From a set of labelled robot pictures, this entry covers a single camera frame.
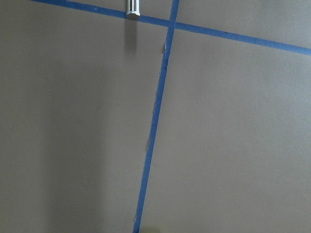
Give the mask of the steel ice scoop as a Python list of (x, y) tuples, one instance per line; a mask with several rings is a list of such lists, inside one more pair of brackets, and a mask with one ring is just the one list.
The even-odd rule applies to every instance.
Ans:
[(138, 20), (140, 18), (139, 11), (140, 0), (127, 0), (126, 18), (129, 20)]

